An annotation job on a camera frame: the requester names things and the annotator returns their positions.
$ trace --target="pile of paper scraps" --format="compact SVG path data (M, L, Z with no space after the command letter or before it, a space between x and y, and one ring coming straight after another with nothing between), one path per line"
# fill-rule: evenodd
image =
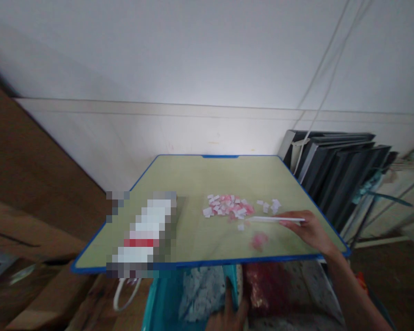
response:
M229 215L230 220L244 219L254 214L254 208L245 199L232 194L207 196L209 207L202 211L204 217Z

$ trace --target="finger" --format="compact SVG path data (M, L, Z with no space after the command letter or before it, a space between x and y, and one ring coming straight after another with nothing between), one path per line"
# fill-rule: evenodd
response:
M292 230L300 237L302 233L302 228L300 227L300 225L297 225L296 223L293 223L291 221L279 221L279 224L286 227L287 229Z
M233 314L233 297L231 295L232 285L230 279L227 277L225 280L225 308L224 314L230 316Z
M244 323L245 323L245 319L247 318L249 308L250 308L250 303L248 302L248 298L244 296L242 298L241 304L239 305L238 311L236 313L236 319L239 324L238 330L242 330Z
M303 211L287 211L285 213L275 215L274 217L304 218Z

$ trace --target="white cord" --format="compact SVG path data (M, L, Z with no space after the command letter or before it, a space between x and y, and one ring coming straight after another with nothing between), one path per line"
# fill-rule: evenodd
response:
M337 26L336 26L336 29L335 29L335 31L334 31L334 33L333 33L333 36L332 36L331 40L330 40L330 44L329 44L329 45L328 45L328 47L327 47L327 50L326 50L326 52L325 52L325 54L324 54L324 56L323 56L323 58L322 58L322 60L321 60L321 63L319 64L319 67L318 67L318 69L317 69L317 71L316 71L316 74L315 74L315 76L313 77L313 79L311 80L311 84L310 84L310 86L308 87L308 90L307 90L307 92L305 93L304 97L302 98L300 105L301 105L301 104L302 104L302 102L306 99L307 94L308 94L308 93L310 92L310 90L311 90L311 85L314 83L314 79L317 77L318 71L319 71L319 69L320 69L320 67L321 67L321 65L322 65L322 63L323 63L323 61L324 61L324 58L325 58L325 56L327 55L327 52L328 52L328 50L329 50L329 48L330 48L330 46L331 46L332 42L334 41L334 36L336 35L337 29L339 28L339 24L340 24L340 22L342 21L342 17L343 17L343 15L344 15L344 13L345 13L345 9L347 8L347 6L348 6L348 3L349 3L349 2L350 2L350 0L348 0L348 1L347 1L347 3L345 4L344 10L342 11L342 15L341 15L341 17L339 18L339 21L338 21L338 24L337 24ZM354 26L355 26L355 25L357 25L357 22L359 21L359 17L363 17L363 15L365 14L365 12L366 12L366 11L368 10L368 8L369 8L369 5L368 5L368 6L365 8L365 10L363 11L363 13L361 13L361 10L362 10L362 8L363 8L364 3L365 3L365 0L362 0L362 3L360 4L360 6L359 6L359 8L358 8L358 10L357 10L357 12L356 12L356 16L354 17L353 23L352 23L352 24L351 24L351 26L350 26L350 30L348 31L348 34L346 35L345 39L344 39L344 40L343 40L343 42L342 42L342 47L341 47L340 52L339 52L339 57L337 58L337 62L336 62L336 64L335 64L334 69L333 69L333 72L332 72L332 74L331 74L331 79L330 79L330 83L328 84L327 91L325 92L325 95L324 95L324 97L323 97L323 99L322 99L322 102L321 102L321 104L320 104L319 108L317 109L316 114L314 115L313 121L311 121L311 124L310 124L310 127L309 127L308 131L307 131L307 134L305 135L305 138L304 138L304 140L303 140L303 142L302 142L302 144L301 144L301 146L300 146L299 157L298 157L298 161L297 161L297 163L296 163L296 168L294 169L293 175L296 175L296 172L298 171L298 168L299 168L299 162L300 162L300 158L302 157L302 153L303 153L303 151L304 151L304 145L305 145L305 142L306 142L306 141L307 141L307 139L308 139L308 136L309 136L309 135L310 135L310 133L311 133L311 130L312 130L313 125L314 125L314 122L316 121L316 119L317 119L317 117L318 117L318 115L319 115L319 113L320 113L320 111L321 111L321 109L322 109L322 107L323 107L323 105L324 105L325 101L327 100L328 95L330 94L331 87L333 86L334 78L335 78L335 76L336 76L336 70L337 70L337 67L339 66L340 59L342 58L342 54L344 53L344 50L345 50L346 42L347 42L347 40L349 39L349 36L351 35L351 32L353 31ZM298 121L296 122L296 124L300 121L300 119L302 118L302 116L304 115L304 113L305 113L305 111L302 113L301 117L298 119Z
M133 298L138 292L139 285L141 284L141 278L138 278L138 283L135 286L135 289L133 290L132 295L130 296L129 300L126 302L126 304L119 308L118 307L118 301L120 299L120 293L121 289L123 288L123 284L126 281L127 278L120 278L120 282L118 283L118 287L116 288L115 296L114 296L114 311L120 312L128 307L132 303Z

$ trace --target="white cable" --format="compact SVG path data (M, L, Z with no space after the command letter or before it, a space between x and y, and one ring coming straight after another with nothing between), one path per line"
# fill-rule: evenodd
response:
M119 308L118 307L118 301L120 299L120 293L121 289L123 288L123 284L126 281L127 278L120 278L120 282L118 283L118 287L116 288L115 296L114 296L114 311L120 312L128 307L132 303L133 298L138 292L139 285L141 284L141 278L138 278L138 283L135 286L135 289L133 290L132 295L130 296L129 300L126 302L126 304Z
M344 14L344 12L345 12L345 9L346 9L346 7L347 7L347 5L348 5L348 2L350 2L350 0L348 0L348 1L347 1L346 5L345 5L345 8L344 8L344 11L342 12L342 16L343 16L343 14ZM321 104L320 104L319 108L317 109L316 114L314 115L313 121L311 121L311 124L310 124L310 127L309 127L308 131L307 131L307 134L305 135L305 138L304 138L304 140L303 140L303 142L302 142L302 144L301 144L301 146L300 146L299 157L298 157L298 161L297 161L297 163L296 163L296 168L294 169L293 175L296 175L296 172L298 171L298 168L299 168L299 162L300 162L300 158L302 157L302 153L303 153L303 151L304 151L304 145L305 145L306 140L308 139L308 136L310 135L310 132L311 132L311 130L312 130L312 128L313 128L314 122L316 121L316 119L317 119L317 117L318 117L318 115L319 115L319 113L320 113L320 111L321 111L321 109L322 109L322 107L323 107L323 105L324 105L325 101L327 100L328 95L330 94L331 87L333 86L334 78L335 78L335 76L336 76L336 70L337 70L337 67L339 66L340 59L342 58L342 54L344 53L344 50L345 50L346 42L347 42L347 40L349 39L349 36L351 35L351 32L353 31L354 26L357 24L357 21L358 21L359 17L360 17L360 16L363 16L363 15L365 14L365 11L366 11L366 10L368 10L368 8L369 8L369 6L367 6L367 7L366 7L366 9L363 11L363 13L361 13L361 10L362 10L362 8L363 8L364 3L365 3L365 0L362 0L362 3L360 4L360 6L359 6L359 8L358 8L358 10L357 10L357 12L356 12L356 16L354 17L354 20L353 20L353 22L352 22L352 24L351 24L351 26L350 26L350 30L348 30L348 34L346 35L345 39L343 40L342 47L341 47L341 49L340 49L340 53L339 53L339 57L337 58L337 62L336 62L336 64L335 64L334 69L333 69L333 72L332 72L332 74L331 74L331 79L330 79L330 83L328 84L327 91L325 92L325 95L324 95L324 97L323 97L323 99L322 99L322 102L321 102ZM340 17L340 19L339 19L338 25L336 26L336 30L334 31L333 36L335 36L336 31L337 31L337 29L339 28L339 24L340 24L340 21L342 20L342 16L341 16L341 17ZM307 90L307 92L305 93L305 96L304 96L303 100L305 100L306 94L307 94L310 90L311 90L311 86L309 87L309 89L308 89L308 90Z
M322 65L323 65L323 63L324 63L324 61L325 61L325 59L326 59L326 57L327 57L327 55L328 55L328 52L329 52L329 50L330 50L330 47L331 47L331 45L332 45L332 44L333 44L333 42L334 42L334 38L336 37L336 33L337 33L337 31L339 30L340 22L342 22L342 18L343 18L343 17L344 17L344 15L345 15L346 9L347 9L348 4L350 3L350 1L351 1L351 0L347 0L347 2L345 3L345 6L344 6L344 8L343 8L343 10L342 10L342 13L341 13L341 15L340 15L340 17L339 17L339 20L337 21L336 28L334 28L333 35L331 36L330 42L328 43L327 49L326 49L326 50L325 50L325 52L323 53L322 59L321 59L321 61L320 61L319 65L317 66L317 70L316 70L316 72L314 73L314 76L313 76L313 78L311 79L310 84L308 85L307 91L305 91L304 96L303 96L303 97L302 97L302 99L299 101L299 105L298 105L297 109L300 109L300 108L302 107L302 104L304 103L305 99L307 98L308 94L309 94L309 93L310 93L310 91L311 91L311 88L312 88L312 87L313 87L313 85L314 85L314 82L315 82L315 80L316 80L316 78L317 78L317 75L319 74L319 71L321 70L321 67L322 67Z

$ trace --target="blue table edge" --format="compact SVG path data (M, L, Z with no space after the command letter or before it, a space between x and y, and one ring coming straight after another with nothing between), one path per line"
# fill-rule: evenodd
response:
M149 170L149 168L152 166L152 164L155 162L155 160L160 156L202 156L205 159L237 159L240 156L275 156L279 158L279 160L282 162L282 164L288 169L288 171L293 175L291 170L285 165L284 161L281 159L279 155L205 155L205 154L159 154L157 155L151 164L147 167L147 169L143 172L143 174L138 178L138 180L135 182L135 184L132 186L132 188L129 191L132 191L133 188L138 184L138 182L143 178L144 174ZM342 239L340 234L336 231L336 229L333 227L333 225L328 221L327 217L323 214L323 212L320 210L320 208L316 205L314 200L310 197L307 191L300 185L299 181L296 177L294 177L296 181L298 182L299 186L302 188L302 190L307 194L307 196L310 198L310 200L313 202L313 204L316 206L317 210L322 214L324 219L327 221L331 229L337 234L340 241L344 244L346 251L342 252L342 255L345 257L349 257L351 255L351 250L348 247L348 245L345 243L345 241ZM86 247L81 251L81 253L78 255L78 257L74 260L72 265L70 266L70 269L75 274L102 274L106 272L106 267L95 267L95 268L77 268L76 263L81 258L81 256L84 254L84 252L87 250L87 248L91 245L91 243L94 241L96 236L100 233L100 231L104 228L106 225L106 222L103 223L101 228L94 234L92 239L87 243ZM156 263L156 265L163 269L163 270L172 270L172 269L179 269L179 268L196 268L196 267L203 267L203 266L214 266L214 265L225 265L225 264L239 264L239 263L256 263L256 262L286 262L286 261L297 261L297 260L313 260L313 259L319 259L323 258L322 254L304 254L304 255L288 255L288 256L277 256L277 257L249 257L244 259L226 259L226 260L208 260L208 261L192 261L192 262L167 262L167 263Z

